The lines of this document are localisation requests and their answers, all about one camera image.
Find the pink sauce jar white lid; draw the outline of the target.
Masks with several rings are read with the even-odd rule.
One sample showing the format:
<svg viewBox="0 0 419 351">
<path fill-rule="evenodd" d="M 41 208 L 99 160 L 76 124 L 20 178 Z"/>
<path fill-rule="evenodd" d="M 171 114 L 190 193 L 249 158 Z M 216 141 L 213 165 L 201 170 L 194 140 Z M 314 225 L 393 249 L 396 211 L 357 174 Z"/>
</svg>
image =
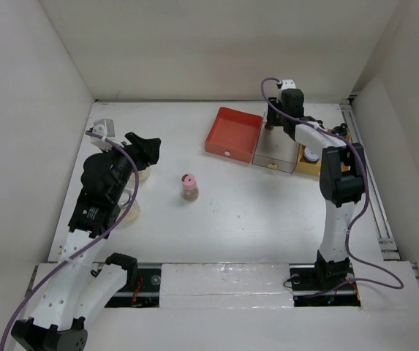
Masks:
<svg viewBox="0 0 419 351">
<path fill-rule="evenodd" d="M 316 163 L 320 160 L 320 157 L 308 147 L 303 149 L 303 158 L 308 163 Z"/>
</svg>

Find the pink cap spice bottle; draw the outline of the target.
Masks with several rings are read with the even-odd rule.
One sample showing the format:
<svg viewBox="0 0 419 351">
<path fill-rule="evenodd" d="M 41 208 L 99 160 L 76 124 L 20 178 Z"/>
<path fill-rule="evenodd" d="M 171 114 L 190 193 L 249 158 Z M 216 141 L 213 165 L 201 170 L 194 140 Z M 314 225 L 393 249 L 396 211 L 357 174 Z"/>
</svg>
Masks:
<svg viewBox="0 0 419 351">
<path fill-rule="evenodd" d="M 199 196 L 199 188 L 197 186 L 196 178 L 192 174 L 184 174 L 181 178 L 181 196 L 186 201 L 194 201 Z"/>
</svg>

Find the white-powder bottle black pump cap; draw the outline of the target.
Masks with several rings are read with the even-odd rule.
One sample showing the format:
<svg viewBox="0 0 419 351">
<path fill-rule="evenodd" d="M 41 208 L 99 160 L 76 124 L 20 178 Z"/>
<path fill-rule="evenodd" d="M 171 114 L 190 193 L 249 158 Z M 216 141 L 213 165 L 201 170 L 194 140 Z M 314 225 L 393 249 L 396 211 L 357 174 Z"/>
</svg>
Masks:
<svg viewBox="0 0 419 351">
<path fill-rule="evenodd" d="M 349 129 L 346 123 L 341 123 L 340 125 L 332 128 L 331 132 L 344 138 L 348 138 L 349 135 Z"/>
</svg>

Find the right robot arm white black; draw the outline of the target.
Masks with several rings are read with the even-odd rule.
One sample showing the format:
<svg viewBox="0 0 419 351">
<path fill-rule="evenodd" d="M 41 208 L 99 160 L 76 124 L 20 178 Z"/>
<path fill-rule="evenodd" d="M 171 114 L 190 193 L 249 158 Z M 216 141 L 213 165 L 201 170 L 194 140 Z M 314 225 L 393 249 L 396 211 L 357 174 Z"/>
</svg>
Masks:
<svg viewBox="0 0 419 351">
<path fill-rule="evenodd" d="M 320 158 L 320 192 L 325 199 L 326 217 L 322 243 L 312 268 L 293 268 L 290 282 L 294 290 L 329 290 L 340 284 L 350 271 L 346 237 L 352 215 L 365 191 L 363 171 L 354 151 L 364 160 L 363 147 L 347 145 L 340 135 L 333 135 L 322 122 L 306 116 L 303 92 L 286 88 L 268 99 L 267 128 L 282 127 L 296 143 Z"/>
</svg>

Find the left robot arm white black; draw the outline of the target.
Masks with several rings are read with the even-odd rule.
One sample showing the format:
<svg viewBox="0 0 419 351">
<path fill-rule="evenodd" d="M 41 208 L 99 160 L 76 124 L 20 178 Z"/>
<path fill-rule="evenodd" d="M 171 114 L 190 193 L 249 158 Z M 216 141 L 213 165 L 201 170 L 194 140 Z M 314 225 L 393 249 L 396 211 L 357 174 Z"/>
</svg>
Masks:
<svg viewBox="0 0 419 351">
<path fill-rule="evenodd" d="M 83 163 L 82 189 L 58 264 L 31 290 L 46 287 L 37 307 L 23 320 L 12 316 L 4 332 L 25 350 L 83 350 L 87 327 L 107 302 L 120 289 L 138 285 L 137 260 L 119 253 L 106 259 L 94 281 L 89 279 L 96 256 L 135 202 L 133 190 L 125 209 L 118 204 L 128 180 L 159 161 L 161 140 L 129 132 L 128 142 L 118 144 L 92 130 L 86 135 L 101 151 Z"/>
</svg>

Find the glass jar under left gripper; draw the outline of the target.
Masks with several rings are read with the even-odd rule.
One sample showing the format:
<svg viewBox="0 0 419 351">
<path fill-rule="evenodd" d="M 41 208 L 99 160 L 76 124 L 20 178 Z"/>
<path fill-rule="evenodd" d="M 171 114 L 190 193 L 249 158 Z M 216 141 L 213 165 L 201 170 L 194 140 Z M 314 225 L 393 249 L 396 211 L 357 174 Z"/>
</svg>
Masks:
<svg viewBox="0 0 419 351">
<path fill-rule="evenodd" d="M 138 173 L 139 182 L 146 180 L 151 174 L 151 166 L 147 167 L 144 170 L 140 170 Z"/>
</svg>

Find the clear plastic bin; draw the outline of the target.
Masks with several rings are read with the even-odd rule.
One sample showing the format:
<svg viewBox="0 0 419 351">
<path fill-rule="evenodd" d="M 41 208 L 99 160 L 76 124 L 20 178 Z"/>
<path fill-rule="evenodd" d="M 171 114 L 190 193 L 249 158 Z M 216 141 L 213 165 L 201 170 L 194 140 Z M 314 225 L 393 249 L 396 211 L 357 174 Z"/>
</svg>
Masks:
<svg viewBox="0 0 419 351">
<path fill-rule="evenodd" d="M 267 113 L 264 112 L 252 164 L 283 173 L 293 173 L 297 164 L 299 144 L 284 133 L 282 127 L 266 129 L 266 122 Z"/>
</svg>

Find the red orange plastic bin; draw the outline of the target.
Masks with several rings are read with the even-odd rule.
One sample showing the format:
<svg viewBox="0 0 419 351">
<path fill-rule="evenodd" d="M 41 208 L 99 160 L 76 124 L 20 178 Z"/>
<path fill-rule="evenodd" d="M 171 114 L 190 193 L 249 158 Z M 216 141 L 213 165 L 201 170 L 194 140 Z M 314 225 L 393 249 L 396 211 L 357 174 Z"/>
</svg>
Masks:
<svg viewBox="0 0 419 351">
<path fill-rule="evenodd" d="M 205 140 L 205 151 L 251 163 L 262 124 L 262 116 L 220 107 Z"/>
</svg>

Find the yellow plastic bin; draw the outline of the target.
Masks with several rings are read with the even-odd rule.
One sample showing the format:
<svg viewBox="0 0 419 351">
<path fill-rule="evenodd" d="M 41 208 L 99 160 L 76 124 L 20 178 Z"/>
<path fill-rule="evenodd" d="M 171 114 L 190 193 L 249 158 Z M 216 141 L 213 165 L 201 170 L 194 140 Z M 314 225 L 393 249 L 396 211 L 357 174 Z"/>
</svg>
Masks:
<svg viewBox="0 0 419 351">
<path fill-rule="evenodd" d="M 336 137 L 332 137 L 328 133 L 321 133 L 320 129 L 311 128 L 305 125 L 296 127 L 295 141 L 299 144 L 295 172 L 314 177 L 318 177 L 320 175 L 321 156 L 324 148 L 330 146 L 346 146 L 344 141 L 339 140 Z M 316 153 L 320 157 L 320 160 L 316 163 L 306 162 L 303 158 L 303 149 L 305 147 L 310 148 L 314 153 Z"/>
</svg>

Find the large glass jar metal lid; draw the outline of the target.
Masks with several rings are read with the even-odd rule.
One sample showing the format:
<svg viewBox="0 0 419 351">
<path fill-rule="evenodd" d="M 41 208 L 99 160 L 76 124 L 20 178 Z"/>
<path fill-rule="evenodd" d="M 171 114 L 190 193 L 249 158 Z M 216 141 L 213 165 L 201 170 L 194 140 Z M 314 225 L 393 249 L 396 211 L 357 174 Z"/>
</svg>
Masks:
<svg viewBox="0 0 419 351">
<path fill-rule="evenodd" d="M 129 204 L 131 203 L 131 199 L 133 196 L 133 191 L 130 189 L 124 189 L 121 194 L 120 199 L 118 200 L 118 206 L 120 208 L 119 216 L 122 216 L 123 213 L 128 209 Z M 137 201 L 135 200 L 129 210 L 127 211 L 126 216 L 121 221 L 122 223 L 131 223 L 138 218 L 140 215 L 140 206 L 138 205 Z"/>
</svg>

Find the aluminium rail right side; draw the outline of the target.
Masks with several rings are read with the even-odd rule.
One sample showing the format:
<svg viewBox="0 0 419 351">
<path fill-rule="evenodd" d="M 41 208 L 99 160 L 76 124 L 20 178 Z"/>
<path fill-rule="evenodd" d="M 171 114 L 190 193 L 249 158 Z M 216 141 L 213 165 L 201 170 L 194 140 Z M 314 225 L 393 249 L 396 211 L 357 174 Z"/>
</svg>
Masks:
<svg viewBox="0 0 419 351">
<path fill-rule="evenodd" d="M 340 103 L 341 113 L 343 115 L 344 122 L 349 125 L 350 134 L 354 141 L 358 141 L 360 143 L 363 142 L 363 138 L 359 132 L 358 122 L 356 121 L 352 103 L 354 99 L 357 97 L 356 92 L 352 92 L 348 98 L 343 99 Z M 374 214 L 374 220 L 378 228 L 378 242 L 380 245 L 380 250 L 382 252 L 382 257 L 384 261 L 402 261 L 399 249 L 396 245 L 396 242 L 393 237 L 392 230 L 390 228 L 388 217 L 385 212 L 382 199 L 380 197 L 376 181 L 373 176 L 373 172 L 371 170 L 371 166 L 369 164 L 368 157 L 366 157 L 367 162 L 367 172 L 369 174 L 369 186 L 370 190 L 370 206 Z"/>
</svg>

